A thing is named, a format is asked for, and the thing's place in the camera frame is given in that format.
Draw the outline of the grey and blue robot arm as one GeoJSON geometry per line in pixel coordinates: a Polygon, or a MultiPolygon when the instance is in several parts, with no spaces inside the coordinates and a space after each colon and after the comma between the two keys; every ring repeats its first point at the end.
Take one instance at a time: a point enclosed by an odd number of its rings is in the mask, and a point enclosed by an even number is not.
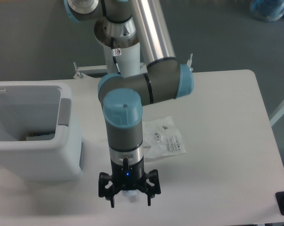
{"type": "Polygon", "coordinates": [[[180,64],[174,53],[158,0],[66,0],[73,20],[97,19],[94,32],[112,52],[142,46],[146,73],[125,76],[120,69],[98,83],[98,99],[106,123],[112,174],[100,173],[98,195],[114,203],[120,191],[139,190],[148,199],[161,193],[158,171],[144,171],[142,108],[189,95],[194,86],[190,64],[180,64]]]}

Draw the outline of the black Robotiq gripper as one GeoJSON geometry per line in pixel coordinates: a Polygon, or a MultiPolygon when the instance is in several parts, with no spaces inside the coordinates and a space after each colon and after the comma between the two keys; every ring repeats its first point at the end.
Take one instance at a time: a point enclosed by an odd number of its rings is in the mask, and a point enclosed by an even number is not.
{"type": "Polygon", "coordinates": [[[110,201],[115,207],[114,196],[121,190],[133,190],[133,184],[137,183],[137,189],[147,195],[147,205],[151,205],[151,199],[161,194],[158,170],[153,169],[144,173],[144,159],[130,165],[128,169],[111,161],[112,175],[101,172],[98,179],[98,196],[110,201]]]}

